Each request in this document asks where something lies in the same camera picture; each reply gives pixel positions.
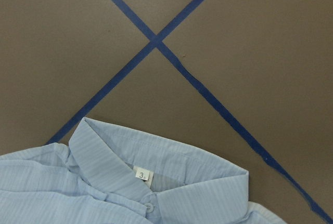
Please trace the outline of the light blue button-up shirt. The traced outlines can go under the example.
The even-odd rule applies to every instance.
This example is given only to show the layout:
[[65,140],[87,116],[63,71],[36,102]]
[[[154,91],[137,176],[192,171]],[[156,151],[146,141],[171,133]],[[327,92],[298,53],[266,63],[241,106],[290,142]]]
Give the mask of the light blue button-up shirt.
[[203,149],[83,118],[67,145],[1,156],[1,223],[283,223],[247,170]]

